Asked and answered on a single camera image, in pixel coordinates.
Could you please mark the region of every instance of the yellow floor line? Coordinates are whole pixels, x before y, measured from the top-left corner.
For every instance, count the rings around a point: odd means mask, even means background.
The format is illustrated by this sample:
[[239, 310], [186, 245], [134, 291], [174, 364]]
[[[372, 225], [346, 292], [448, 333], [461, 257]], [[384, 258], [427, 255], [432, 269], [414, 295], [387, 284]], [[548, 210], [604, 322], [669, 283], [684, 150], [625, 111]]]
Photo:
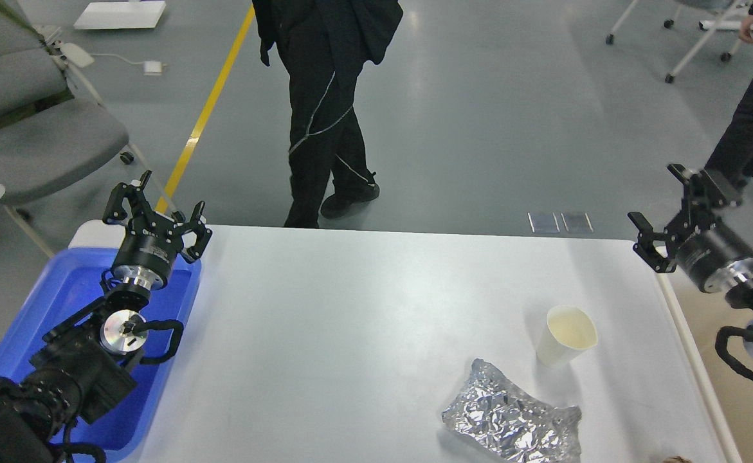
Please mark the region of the yellow floor line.
[[[199, 119], [196, 121], [194, 131], [191, 132], [190, 137], [188, 138], [188, 143], [185, 144], [185, 149], [182, 150], [182, 155], [179, 156], [179, 161], [176, 161], [176, 167], [174, 167], [173, 173], [170, 174], [170, 179], [168, 179], [168, 183], [165, 185], [165, 193], [168, 197], [173, 197], [173, 194], [176, 193], [176, 187], [179, 186], [179, 181], [182, 180], [182, 175], [185, 175], [185, 169], [188, 168], [188, 162], [190, 162], [190, 158], [194, 155], [194, 150], [196, 149], [197, 144], [199, 144], [199, 137], [202, 136], [202, 132], [205, 129], [205, 125], [208, 124], [213, 108], [219, 100], [219, 96], [224, 87], [224, 82], [227, 81], [227, 77], [230, 75], [230, 70], [236, 61], [236, 55], [239, 54], [239, 50], [242, 48], [244, 36], [248, 34], [248, 29], [250, 29], [250, 24], [253, 23], [254, 16], [253, 5], [251, 5], [248, 14], [244, 17], [244, 23], [242, 23], [241, 29], [239, 29], [239, 34], [236, 35], [236, 39], [233, 41], [233, 46], [230, 47], [227, 59], [224, 60], [219, 77], [217, 77], [217, 81], [213, 85], [208, 101], [205, 102], [205, 107], [202, 108], [202, 114], [199, 115]], [[156, 203], [156, 211], [159, 213], [165, 213], [167, 208], [168, 203], [164, 199], [159, 199], [159, 202]]]

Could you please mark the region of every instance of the black shoe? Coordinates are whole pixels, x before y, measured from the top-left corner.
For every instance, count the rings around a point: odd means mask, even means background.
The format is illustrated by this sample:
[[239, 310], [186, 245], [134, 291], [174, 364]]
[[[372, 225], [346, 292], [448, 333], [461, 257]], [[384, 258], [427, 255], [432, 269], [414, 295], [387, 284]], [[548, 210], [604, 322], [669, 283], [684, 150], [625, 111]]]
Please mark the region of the black shoe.
[[339, 219], [347, 214], [354, 203], [366, 203], [379, 197], [379, 185], [366, 184], [356, 192], [345, 190], [344, 193], [334, 193], [322, 203], [320, 214], [326, 219]]

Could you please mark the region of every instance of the white paper cup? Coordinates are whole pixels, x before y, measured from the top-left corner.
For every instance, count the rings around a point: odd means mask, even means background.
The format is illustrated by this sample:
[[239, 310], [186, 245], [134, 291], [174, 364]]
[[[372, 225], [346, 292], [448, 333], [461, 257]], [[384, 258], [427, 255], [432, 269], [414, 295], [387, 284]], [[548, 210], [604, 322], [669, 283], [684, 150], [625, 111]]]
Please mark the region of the white paper cup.
[[536, 356], [549, 367], [565, 365], [599, 342], [596, 326], [588, 314], [572, 305], [557, 305], [547, 311], [547, 325]]

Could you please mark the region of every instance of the aluminum foil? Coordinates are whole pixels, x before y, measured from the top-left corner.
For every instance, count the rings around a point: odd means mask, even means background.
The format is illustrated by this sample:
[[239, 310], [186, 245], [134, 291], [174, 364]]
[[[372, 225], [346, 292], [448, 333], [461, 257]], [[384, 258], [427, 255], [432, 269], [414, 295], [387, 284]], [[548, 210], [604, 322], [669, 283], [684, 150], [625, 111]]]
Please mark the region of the aluminum foil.
[[537, 401], [481, 358], [442, 412], [448, 428], [517, 463], [579, 463], [580, 419], [579, 407]]

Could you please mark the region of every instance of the gray floor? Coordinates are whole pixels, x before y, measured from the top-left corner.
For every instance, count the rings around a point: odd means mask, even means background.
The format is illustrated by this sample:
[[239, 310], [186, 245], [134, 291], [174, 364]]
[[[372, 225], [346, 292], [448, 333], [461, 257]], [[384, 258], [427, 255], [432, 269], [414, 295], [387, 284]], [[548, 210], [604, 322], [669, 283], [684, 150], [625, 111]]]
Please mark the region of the gray floor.
[[[20, 0], [30, 20], [57, 24], [92, 53], [167, 62], [161, 77], [97, 58], [85, 74], [167, 179], [236, 38], [250, 0], [170, 2], [155, 30], [80, 32], [88, 2]], [[643, 2], [605, 35], [628, 0], [404, 0], [384, 64], [367, 65], [356, 108], [382, 196], [324, 228], [532, 235], [528, 212], [584, 211], [594, 234], [633, 239], [626, 213], [661, 226], [677, 211], [668, 162], [700, 167], [753, 76], [753, 46], [729, 64], [734, 34], [709, 42], [667, 85], [699, 39], [673, 2]], [[280, 226], [290, 204], [287, 76], [259, 62], [251, 29], [174, 199], [208, 203], [210, 223]], [[96, 219], [107, 195], [141, 167], [118, 161], [28, 208], [55, 247]], [[727, 220], [753, 245], [753, 185]], [[45, 258], [0, 211], [0, 337]]]

